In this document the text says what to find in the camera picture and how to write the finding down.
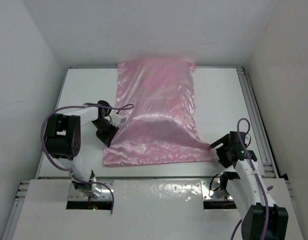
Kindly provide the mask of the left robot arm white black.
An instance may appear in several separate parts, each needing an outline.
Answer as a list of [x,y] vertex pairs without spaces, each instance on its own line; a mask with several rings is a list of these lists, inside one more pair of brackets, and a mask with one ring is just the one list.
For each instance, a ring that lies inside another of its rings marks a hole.
[[106,185],[98,183],[94,171],[79,153],[81,150],[81,128],[92,123],[96,137],[109,147],[119,130],[122,116],[120,108],[107,101],[65,106],[55,109],[43,121],[40,140],[49,161],[61,171],[69,173],[72,184],[87,196],[99,196]]

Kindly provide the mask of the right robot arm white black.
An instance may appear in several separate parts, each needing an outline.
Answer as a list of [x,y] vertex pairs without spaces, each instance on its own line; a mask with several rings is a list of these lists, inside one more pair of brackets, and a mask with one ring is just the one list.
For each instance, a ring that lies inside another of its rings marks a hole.
[[244,240],[283,240],[289,214],[277,205],[258,169],[257,158],[244,142],[246,133],[231,131],[211,144],[223,167],[233,167],[219,174],[219,184],[211,180],[209,191],[214,199],[228,197],[240,214],[235,230]]

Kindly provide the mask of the pink pillowcase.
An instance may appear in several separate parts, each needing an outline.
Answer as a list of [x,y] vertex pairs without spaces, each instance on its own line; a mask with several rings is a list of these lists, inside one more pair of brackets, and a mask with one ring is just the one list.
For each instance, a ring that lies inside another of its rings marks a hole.
[[142,58],[117,66],[116,107],[124,110],[106,167],[211,162],[210,145],[200,140],[194,120],[195,65],[182,59]]

